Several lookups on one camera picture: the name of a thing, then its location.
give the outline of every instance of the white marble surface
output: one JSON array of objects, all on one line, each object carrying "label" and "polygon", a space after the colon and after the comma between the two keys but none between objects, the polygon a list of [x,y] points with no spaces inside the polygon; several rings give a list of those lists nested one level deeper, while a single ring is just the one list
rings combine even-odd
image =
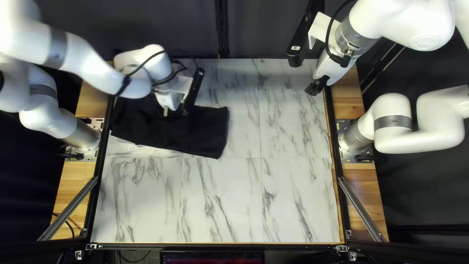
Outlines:
[{"label": "white marble surface", "polygon": [[[221,157],[260,158],[259,100],[257,90],[210,89],[199,93],[196,104],[228,107],[227,144]],[[184,157],[196,157],[184,154]]]},{"label": "white marble surface", "polygon": [[323,97],[303,92],[315,61],[181,61],[205,69],[196,105],[230,111],[223,155],[110,136],[91,241],[338,242]]},{"label": "white marble surface", "polygon": [[329,158],[263,158],[265,242],[338,242]]},{"label": "white marble surface", "polygon": [[175,150],[154,148],[145,145],[135,145],[134,143],[109,135],[107,142],[106,158],[126,157],[126,158],[177,158],[182,157],[182,152]]},{"label": "white marble surface", "polygon": [[298,68],[292,68],[288,60],[258,59],[259,89],[301,89],[313,82],[317,60],[303,60]]},{"label": "white marble surface", "polygon": [[108,158],[91,241],[177,241],[181,158]]},{"label": "white marble surface", "polygon": [[259,89],[262,157],[331,157],[322,95]]},{"label": "white marble surface", "polygon": [[185,158],[179,242],[262,242],[260,158]]}]

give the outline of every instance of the wooden surface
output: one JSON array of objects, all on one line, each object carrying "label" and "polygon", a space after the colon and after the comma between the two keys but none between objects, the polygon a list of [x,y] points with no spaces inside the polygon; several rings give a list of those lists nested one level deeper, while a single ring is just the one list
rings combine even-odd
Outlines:
[{"label": "wooden surface", "polygon": [[[76,107],[76,117],[104,117],[107,106],[108,95],[102,93],[89,84],[83,82],[80,91],[80,98]],[[55,199],[54,213],[61,213],[62,210],[72,201],[75,195],[93,177],[95,162],[69,162],[65,161],[62,170],[62,177],[59,190]],[[76,208],[69,218],[69,223],[73,227],[75,236],[80,234],[86,216],[88,197]],[[70,228],[63,224],[53,239],[71,238]]]},{"label": "wooden surface", "polygon": [[[354,119],[364,114],[362,95],[358,84],[358,74],[355,66],[332,87],[334,101],[334,111],[336,118]],[[78,106],[77,117],[104,117],[107,105],[107,95],[92,88],[89,84],[83,83]],[[65,162],[54,212],[60,213],[90,180],[94,173],[95,163],[90,162]],[[355,192],[358,199],[363,204],[375,224],[378,226],[384,237],[387,237],[386,222],[381,204],[378,180],[375,166],[369,164],[344,164],[342,166],[344,178]],[[335,180],[335,169],[332,170]],[[337,183],[334,181],[337,208],[339,208],[339,198],[337,196]],[[70,216],[70,224],[73,226],[76,236],[83,227],[86,215],[86,197],[82,204]],[[361,218],[355,211],[352,204],[348,203],[348,213],[350,226],[356,238],[371,240]],[[53,239],[71,238],[71,232],[65,224],[56,233]],[[340,239],[343,239],[342,228],[340,228]]]},{"label": "wooden surface", "polygon": [[[332,98],[334,102],[334,113],[337,119],[355,119],[365,113],[363,108],[362,94],[358,82],[358,73],[356,66],[353,66],[347,74],[336,82],[332,88]],[[381,194],[379,193],[378,178],[376,176],[374,163],[346,163],[342,164],[342,172],[350,188],[354,191],[371,219],[375,222],[378,229],[382,232],[386,240],[387,236],[386,221],[384,218],[383,205],[381,203]],[[332,169],[334,188],[339,208],[339,197],[337,194],[337,183],[335,182],[335,169]],[[350,228],[355,238],[363,240],[372,240],[366,227],[355,210],[353,205],[347,201]],[[340,229],[340,239],[343,241],[342,228]]]}]

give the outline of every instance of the metal pole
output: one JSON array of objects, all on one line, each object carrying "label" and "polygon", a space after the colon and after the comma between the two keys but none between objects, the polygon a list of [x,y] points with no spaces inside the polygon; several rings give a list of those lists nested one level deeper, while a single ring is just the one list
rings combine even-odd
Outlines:
[{"label": "metal pole", "polygon": [[50,240],[55,235],[55,233],[57,233],[63,223],[65,223],[65,221],[70,217],[73,211],[75,211],[86,195],[88,195],[91,189],[93,189],[97,182],[97,176],[91,178],[90,181],[88,181],[88,183],[73,198],[73,200],[65,207],[65,209],[62,211],[62,213],[60,213],[55,221],[53,221],[52,224],[44,231],[44,233],[42,233],[42,235],[38,238],[38,241]]},{"label": "metal pole", "polygon": [[347,185],[347,182],[345,181],[344,177],[337,177],[337,180],[339,186],[342,188],[347,198],[352,202],[356,211],[360,215],[360,218],[365,223],[366,229],[368,229],[368,232],[371,234],[373,240],[376,242],[386,242],[386,239],[381,234],[381,231],[378,229],[378,227],[376,227],[375,223],[371,219],[370,215],[366,212],[365,208],[360,203],[355,193]]}]

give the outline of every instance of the silver cylindrical base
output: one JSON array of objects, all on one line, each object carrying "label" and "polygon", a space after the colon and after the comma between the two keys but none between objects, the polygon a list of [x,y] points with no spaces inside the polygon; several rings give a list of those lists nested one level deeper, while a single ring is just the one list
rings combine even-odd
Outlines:
[{"label": "silver cylindrical base", "polygon": [[373,140],[364,137],[360,133],[358,130],[358,121],[342,129],[337,136],[339,138],[339,146],[342,150],[353,155],[361,154],[365,147],[373,143]]},{"label": "silver cylindrical base", "polygon": [[66,138],[60,139],[70,144],[73,151],[77,153],[88,153],[95,151],[99,146],[101,132],[94,125],[87,125],[80,119],[77,120],[75,131]]}]

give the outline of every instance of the folded black shirt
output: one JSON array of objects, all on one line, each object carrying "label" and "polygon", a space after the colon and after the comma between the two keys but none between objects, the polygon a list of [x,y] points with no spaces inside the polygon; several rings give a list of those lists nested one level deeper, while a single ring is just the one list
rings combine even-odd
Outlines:
[{"label": "folded black shirt", "polygon": [[163,108],[155,96],[119,98],[113,110],[111,135],[133,142],[218,159],[227,144],[228,108],[194,106],[188,116]]}]

